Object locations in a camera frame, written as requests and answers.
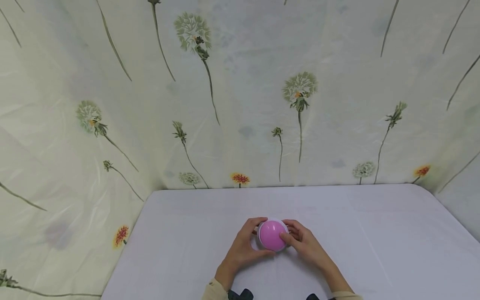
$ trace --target dandelion print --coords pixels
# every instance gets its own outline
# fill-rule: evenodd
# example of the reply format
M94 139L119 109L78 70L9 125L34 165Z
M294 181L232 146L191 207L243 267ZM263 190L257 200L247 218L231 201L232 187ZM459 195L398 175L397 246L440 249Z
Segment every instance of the dandelion print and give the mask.
M33 204L32 202L28 201L27 199L25 199L24 197L20 196L19 194L16 194L14 192L12 192L9 188L7 188L5 185L3 185L3 183L0 182L0 188L3 188L7 193L9 193L10 195L12 195L13 197L17 197L18 199L21 199L23 200L25 203L27 203L28 205L31 205L33 207L36 207L38 209L41 209L43 211L47 211L45 208L42 208L36 204Z
M181 43L180 47L185 51L196 53L204 63L210 82L210 96L215 111L215 118L218 125L220 125L215 102L213 101L212 76L207 65L207 58L210 56L207 50L212 47L210 43L210 28L208 28L206 21L201 16L186 12L178 16L173 24Z
M10 30L11 30L11 32L13 33L13 36L15 37L15 39L17 40L18 45L19 45L20 48L21 48L21 47L22 47L22 44L20 44L20 40L18 39L17 34L15 33L15 30L13 29L12 25L10 25L10 22L8 21L7 16L3 13L3 10L1 10L1 8L0 8L0 13L2 14L3 18L5 19L5 21L7 21L8 27L10 27Z
M452 37L452 33L455 30L456 25L458 24L458 21L460 20L460 17L462 16L463 12L465 11L465 9L467 8L469 3L470 3L470 0L467 0L467 3L465 3L465 6L463 7L462 11L458 15L458 18L456 19L455 25L453 25L452 31L450 31L450 34L448 35L448 39L445 42L444 50L442 52L443 54L445 54L445 49L447 48L448 42L450 41L450 38Z
M160 52L162 52L163 61L165 62L165 65L167 66L168 72L170 73L170 76L172 77L173 81L176 81L175 77L173 77L170 67L168 66L167 59L165 58L165 54L163 54L162 44L160 43L160 35L158 34L158 21L156 20L155 6L161 2L160 0L148 0L148 2L150 2L150 4L152 5L152 13L153 13L153 20L155 23L156 38L158 40L158 45L160 46Z
M416 179L412 182L412 184L427 175L428 171L430 171L430 165L423 165L416 168L415 171L413 171L413 175L416 177Z
M100 3L98 2L98 0L96 0L96 3L98 5L98 8L100 9L100 14L102 15L103 27L105 28L105 32L107 33L107 37L108 37L108 41L110 42L110 46L112 47L113 52L115 52L115 55L117 56L117 59L120 63L121 68L125 72L125 75L127 75L128 79L130 79L130 81L132 81L132 79L130 78L130 75L128 75L127 69L125 69L125 66L123 65L123 62L121 61L120 55L117 52L117 48L115 48L115 45L113 44L113 40L112 40L112 37L110 35L110 30L108 29L108 26L107 26L107 20L105 19L105 16L103 15L103 10L100 7Z
M309 104L306 99L317 92L317 85L318 83L315 75L303 72L298 73L285 81L285 86L282 89L283 98L290 103L290 108L295 108L298 112L300 126L299 162L301 159L301 149L303 144L301 113L304 109L308 109Z
M460 80L460 82L456 85L456 88L455 88L455 91L453 92L453 95L450 97L450 99L448 100L448 104L447 104L447 110L448 108L450 107L450 103L452 103L452 99L453 97L455 97L455 94L456 92L458 91L458 88L460 87L460 85L462 84L463 80L465 79L465 77L468 75L468 73L470 73L470 71L473 69L473 66L475 66L475 64L477 63L477 61L480 60L480 55L477 57L477 59L473 62L473 64L470 66L470 68L467 70L467 72L463 75L462 79Z
M77 119L80 120L80 125L83 129L89 133L95 134L96 137L99 135L104 136L107 141L110 142L110 144L114 145L115 148L117 148L123 154L123 156L127 158L132 167L134 167L138 172L137 167L132 161L130 161L128 156L121 151L120 148L107 136L107 125L100 123L102 120L102 111L93 101L82 101L78 105L76 113Z
M450 180L447 181L446 184L444 184L444 186L438 191L438 193L441 193L444 190L444 188L449 183L451 183L453 181L453 179L455 179L455 177L457 177L461 172L463 172L472 163L472 161L474 161L477 158L478 155L480 155L480 151L477 154L475 154L475 156L460 171L458 171L452 178L450 178Z
M380 150L378 150L377 172L375 173L375 181L373 182L373 184L377 183L378 170L380 169L380 154L382 153L382 147L384 146L385 139L387 138L390 129L392 129L396 125L396 123L402 119L402 111L406 108L407 104L400 101L400 103L398 103L398 105L395 107L395 112L393 113L393 115L387 115L387 119L385 121L390 123L388 124L387 132L385 133L382 144L380 145Z
M282 143L282 134L283 130L279 127L276 127L275 129L272 130L273 137L278 136L280 139L280 163L278 164L278 181L282 182L282 179L280 177L280 170L282 169L282 155L283 155L283 143Z
M241 185L247 185L250 182L250 178L247 175L243 175L241 173L232 173L230 174L230 178L232 178L234 183L238 183L239 188Z
M192 185L195 189L197 189L195 184L198 184L200 182L200 178L198 178L197 175L190 172L180 173L179 178L181 182L183 182L186 185Z
M190 166L192 166L192 168L195 170L195 172L197 172L198 175L200 175L200 177L202 178L203 182L205 183L205 185L207 186L207 188L209 189L208 187L208 184L205 182L205 179L204 177L200 174L200 172L197 171L197 169L193 166L192 164L192 161L190 160L190 157L188 156L188 152L187 152L187 138L185 137L187 135L186 132L183 131L183 129L181 128L182 127L182 123L180 122L177 122L177 121L173 121L173 127L175 128L176 132L174 132L173 134L175 135L176 138L180 138L181 140L181 143L183 144L183 149L185 149L185 154L187 155L187 159L188 159L188 162L190 163Z
M382 57L383 54L384 54L385 41L387 40L388 30L390 29L390 24L392 23L393 15L395 14L396 7L398 5L398 1L399 0L396 0L396 2L395 2L395 6L393 7L392 15L390 16L390 20L388 21L387 29L385 30L384 42L382 43L382 52L380 52L380 57Z
M142 202L144 201L138 194L137 192L135 192L135 190L133 189L132 185L128 182L128 180L125 178L125 176L120 173L120 171L118 171L114 166L113 164L109 161L109 160L104 160L103 161L103 167L105 168L105 170L110 171L110 169L112 170L115 170L117 173L119 173L123 179L125 180L125 182L130 186L130 188L132 189L132 191L135 193L135 195L137 195L138 199L142 200Z
M113 249L119 248L122 244L127 244L128 229L127 225L120 226L113 238Z
M67 297L67 296L86 296L86 297L97 297L100 298L102 295L97 295L97 294L44 294L40 293L37 291L34 291L29 288L24 288L22 286L18 285L18 281L14 280L12 276L8 277L7 276L7 270L3 269L0 270L0 288L15 288L15 289L20 289L25 292L31 293L31 294L36 294L39 296L43 297Z
M20 7L20 9L22 10L22 12L25 12L24 9L23 9L23 7L20 5L20 3L18 3L17 0L15 0L15 3L17 3L18 7Z
M359 184L361 184L361 179L364 177L369 177L375 171L375 164L371 161L367 161L363 164L358 164L352 171L353 177L360 178Z

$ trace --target pink plastic egg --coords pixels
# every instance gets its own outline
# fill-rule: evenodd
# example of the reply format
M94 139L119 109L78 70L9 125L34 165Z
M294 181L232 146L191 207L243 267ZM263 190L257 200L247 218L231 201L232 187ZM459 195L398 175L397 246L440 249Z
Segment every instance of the pink plastic egg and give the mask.
M278 219L268 219L258 226L258 240L265 249L282 251L287 244L280 238L280 233L288 232L287 226Z

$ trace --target floral curtain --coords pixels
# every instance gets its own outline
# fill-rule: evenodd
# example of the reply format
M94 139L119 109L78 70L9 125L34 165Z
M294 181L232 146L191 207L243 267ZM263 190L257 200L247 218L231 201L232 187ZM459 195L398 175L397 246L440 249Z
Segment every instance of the floral curtain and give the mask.
M1 1L0 298L98 299L159 189L414 183L480 239L479 14Z

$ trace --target sleeve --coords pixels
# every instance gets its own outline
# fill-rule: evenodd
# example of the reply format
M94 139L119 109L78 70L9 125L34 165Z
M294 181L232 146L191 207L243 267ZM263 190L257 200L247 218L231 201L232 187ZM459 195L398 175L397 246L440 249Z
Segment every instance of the sleeve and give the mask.
M350 292L334 292L332 295L336 300L363 300L362 296Z
M212 279L205 287L202 300L228 300L228 295L223 286L215 279Z

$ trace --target table surface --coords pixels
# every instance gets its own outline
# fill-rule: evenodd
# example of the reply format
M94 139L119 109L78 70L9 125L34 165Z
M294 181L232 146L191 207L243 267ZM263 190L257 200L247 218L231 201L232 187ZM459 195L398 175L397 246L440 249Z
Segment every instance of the table surface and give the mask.
M303 223L365 300L480 299L480 243L428 191L386 184L154 192L102 300L200 299L254 216ZM244 288L258 300L331 296L292 248L239 273L232 289Z

